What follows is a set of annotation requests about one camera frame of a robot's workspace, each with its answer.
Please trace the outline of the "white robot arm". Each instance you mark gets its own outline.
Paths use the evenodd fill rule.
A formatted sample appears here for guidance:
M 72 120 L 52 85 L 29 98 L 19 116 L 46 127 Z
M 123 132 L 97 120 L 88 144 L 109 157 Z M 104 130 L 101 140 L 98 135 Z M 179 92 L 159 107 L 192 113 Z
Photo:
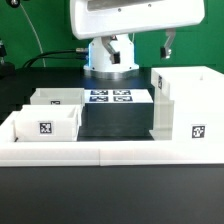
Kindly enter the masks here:
M 196 25 L 204 16 L 204 0 L 70 0 L 72 33 L 90 41 L 84 74 L 107 79 L 138 71 L 131 33 L 164 30 L 160 54 L 167 59 L 175 29 Z

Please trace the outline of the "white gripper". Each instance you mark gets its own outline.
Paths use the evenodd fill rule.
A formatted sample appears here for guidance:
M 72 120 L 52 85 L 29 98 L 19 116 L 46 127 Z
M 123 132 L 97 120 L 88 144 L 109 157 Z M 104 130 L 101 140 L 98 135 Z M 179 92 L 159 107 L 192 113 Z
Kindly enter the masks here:
M 192 26 L 204 17 L 204 0 L 70 0 L 72 33 L 78 39 L 102 37 L 112 64 L 120 63 L 120 52 L 112 46 L 115 35 Z M 166 30 L 163 59 L 170 58 L 175 36 L 174 29 Z

